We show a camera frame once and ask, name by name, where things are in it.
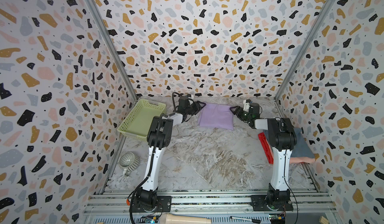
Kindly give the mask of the lilac t-shirt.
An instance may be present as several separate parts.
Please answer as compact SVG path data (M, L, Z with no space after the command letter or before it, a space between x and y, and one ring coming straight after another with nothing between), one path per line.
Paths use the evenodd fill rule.
M198 124L204 128L234 129L233 113L230 106L207 103L202 108Z

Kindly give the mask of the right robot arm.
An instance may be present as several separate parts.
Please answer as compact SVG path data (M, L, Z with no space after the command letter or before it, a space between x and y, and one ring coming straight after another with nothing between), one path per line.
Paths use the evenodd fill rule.
M255 196L253 206L256 211L291 211L291 188L289 186L289 165L292 151L297 144L295 130L288 118L261 118L261 107L251 100L244 106L231 107L230 111L252 129L268 132L267 147L273 150L273 175L265 196Z

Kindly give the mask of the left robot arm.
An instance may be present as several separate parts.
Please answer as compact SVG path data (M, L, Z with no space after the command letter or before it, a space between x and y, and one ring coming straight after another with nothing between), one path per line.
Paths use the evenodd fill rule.
M189 121L203 110L207 103L195 101L192 95L181 96L173 93L172 98L179 97L179 104L174 104L174 112L161 113L154 116L151 123L147 141L149 145L149 158L146 175L143 181L132 192L131 205L142 206L150 210L158 205L158 179L164 151L169 146L173 127Z

